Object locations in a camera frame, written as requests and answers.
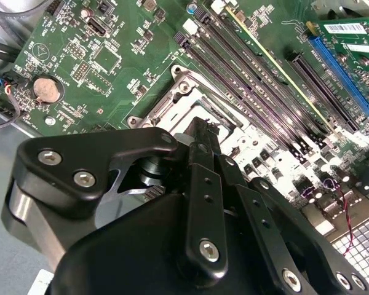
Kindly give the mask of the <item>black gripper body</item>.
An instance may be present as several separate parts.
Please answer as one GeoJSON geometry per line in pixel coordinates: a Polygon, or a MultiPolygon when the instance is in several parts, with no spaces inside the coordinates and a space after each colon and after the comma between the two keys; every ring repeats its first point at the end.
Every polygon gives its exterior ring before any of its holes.
{"type": "Polygon", "coordinates": [[[76,242],[50,294],[262,294],[226,192],[167,194],[76,242]]]}

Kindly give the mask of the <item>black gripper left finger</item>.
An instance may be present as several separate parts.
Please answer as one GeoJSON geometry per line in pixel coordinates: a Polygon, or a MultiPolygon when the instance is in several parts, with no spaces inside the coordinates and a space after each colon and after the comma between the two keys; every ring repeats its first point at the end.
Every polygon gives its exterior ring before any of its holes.
{"type": "Polygon", "coordinates": [[[222,192],[210,124],[195,118],[177,135],[150,127],[27,140],[12,169],[6,225],[26,232],[56,271],[80,239],[151,200],[222,192]]]}

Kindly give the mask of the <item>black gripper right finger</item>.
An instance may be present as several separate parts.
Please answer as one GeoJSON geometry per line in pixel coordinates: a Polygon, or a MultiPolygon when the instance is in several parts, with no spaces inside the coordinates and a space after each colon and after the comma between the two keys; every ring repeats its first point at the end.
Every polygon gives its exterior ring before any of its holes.
{"type": "Polygon", "coordinates": [[[247,182],[208,126],[228,204],[234,208],[262,294],[369,294],[369,283],[264,178],[247,182]]]}

